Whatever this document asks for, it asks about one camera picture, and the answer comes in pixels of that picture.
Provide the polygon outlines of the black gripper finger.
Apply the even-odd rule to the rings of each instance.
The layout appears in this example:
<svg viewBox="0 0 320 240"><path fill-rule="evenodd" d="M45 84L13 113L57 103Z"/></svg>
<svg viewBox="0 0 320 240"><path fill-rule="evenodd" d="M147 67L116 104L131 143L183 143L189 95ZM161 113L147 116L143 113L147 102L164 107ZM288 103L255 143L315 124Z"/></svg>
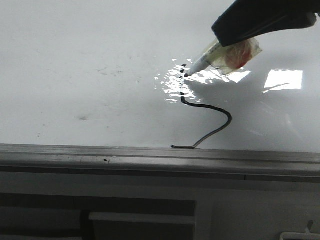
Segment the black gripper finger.
<svg viewBox="0 0 320 240"><path fill-rule="evenodd" d="M272 32L310 28L319 13L318 0L237 0L211 29L227 47Z"/></svg>

